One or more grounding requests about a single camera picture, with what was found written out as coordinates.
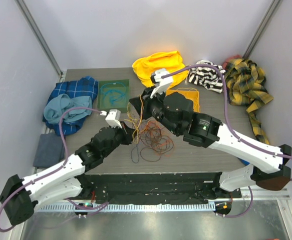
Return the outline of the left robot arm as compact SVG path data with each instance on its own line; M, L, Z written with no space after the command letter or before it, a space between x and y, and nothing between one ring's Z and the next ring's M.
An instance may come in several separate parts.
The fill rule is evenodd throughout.
M92 184L84 174L103 163L120 145L130 145L134 129L121 122L120 127L104 127L91 141L65 160L40 173L8 178L0 195L0 213L5 212L12 226L28 220L34 212L58 200L88 199Z

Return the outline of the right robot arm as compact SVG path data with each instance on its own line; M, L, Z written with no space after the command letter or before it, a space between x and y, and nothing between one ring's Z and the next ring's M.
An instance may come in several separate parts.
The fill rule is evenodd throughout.
M222 172L212 184L212 193L224 197L241 187L257 185L270 191L283 189L291 178L285 165L283 150L291 147L270 146L238 132L231 132L227 124L204 113L193 111L193 102L178 92L151 95L144 89L140 97L129 100L141 119L153 117L174 135L182 136L190 145L219 150L249 164L237 170Z

